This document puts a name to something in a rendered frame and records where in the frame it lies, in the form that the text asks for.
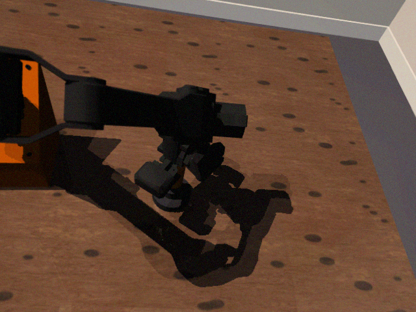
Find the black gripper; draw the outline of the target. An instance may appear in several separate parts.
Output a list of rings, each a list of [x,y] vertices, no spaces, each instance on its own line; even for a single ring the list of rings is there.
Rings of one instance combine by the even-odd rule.
[[[145,162],[135,173],[135,184],[158,199],[164,198],[181,177],[177,173],[176,165],[181,150],[187,152],[194,145],[189,142],[175,142],[170,136],[159,137],[163,138],[163,142],[157,147],[157,151],[163,154],[159,159],[162,163],[156,160]]]

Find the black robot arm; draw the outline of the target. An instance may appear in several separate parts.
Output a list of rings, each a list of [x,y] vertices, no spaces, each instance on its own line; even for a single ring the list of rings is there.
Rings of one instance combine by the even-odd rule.
[[[66,81],[66,123],[34,136],[13,136],[21,133],[24,118],[21,60],[36,62]],[[175,142],[194,143],[187,152],[181,150],[176,165],[185,165],[203,182],[224,161],[225,146],[221,142],[210,145],[213,136],[242,138],[247,123],[245,105],[216,102],[216,94],[208,88],[186,84],[157,96],[106,86],[104,79],[65,74],[28,49],[0,46],[0,143],[30,144],[65,128],[152,127]]]

